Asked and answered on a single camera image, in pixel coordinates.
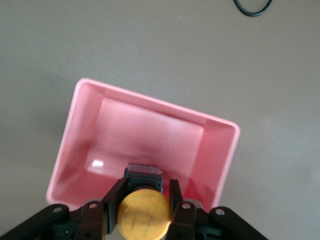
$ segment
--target screw hole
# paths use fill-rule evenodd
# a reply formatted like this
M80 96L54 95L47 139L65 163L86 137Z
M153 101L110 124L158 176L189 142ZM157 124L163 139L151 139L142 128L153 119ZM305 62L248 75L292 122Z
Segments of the screw hole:
M92 236L92 232L87 231L87 232L84 234L84 236L85 236L86 238L90 238L90 237Z
M94 209L94 208L96 208L98 205L96 204L96 203L91 203L90 205L89 205L89 208L90 209Z
M62 211L62 207L58 206L58 207L55 207L52 212L54 213L58 213L58 212L61 212Z
M182 208L183 208L183 209L190 209L191 206L190 206L189 203L185 202L185 203L182 204Z
M201 234L201 233L197 233L196 235L195 235L195 240L205 240L205 236L203 235L203 234Z
M176 237L177 239L181 239L181 238L182 238L182 233L178 231L178 232L176 233L175 237Z
M221 208L216 209L215 213L219 216L224 216L226 214Z

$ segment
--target yellow cap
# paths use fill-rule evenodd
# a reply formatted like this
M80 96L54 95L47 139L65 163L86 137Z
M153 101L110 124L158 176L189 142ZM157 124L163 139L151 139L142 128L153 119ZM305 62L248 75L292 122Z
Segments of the yellow cap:
M121 202L117 226L127 240L160 240L171 223L168 200L156 190L140 189Z

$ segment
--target gray surface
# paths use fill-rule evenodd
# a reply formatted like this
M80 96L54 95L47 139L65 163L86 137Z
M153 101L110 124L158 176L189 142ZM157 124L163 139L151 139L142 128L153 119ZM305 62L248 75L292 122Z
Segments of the gray surface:
M221 205L270 239L318 239L319 11L318 0L275 0L258 18L232 0L1 1L0 235L46 206L74 87L89 77L239 124Z

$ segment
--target yellow bottle cap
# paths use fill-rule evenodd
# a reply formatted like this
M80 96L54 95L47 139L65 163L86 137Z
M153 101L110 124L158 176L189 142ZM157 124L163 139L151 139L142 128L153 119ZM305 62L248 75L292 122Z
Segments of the yellow bottle cap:
M127 240L160 240L171 223L170 204L160 192L140 189L121 202L117 226Z

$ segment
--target pink plastic bin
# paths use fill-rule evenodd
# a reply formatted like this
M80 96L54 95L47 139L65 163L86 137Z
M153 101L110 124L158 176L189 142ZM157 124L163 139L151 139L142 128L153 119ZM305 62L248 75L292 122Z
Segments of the pink plastic bin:
M240 134L228 120L91 79L75 87L46 199L74 210L102 198L128 163L158 166L163 193L219 204Z

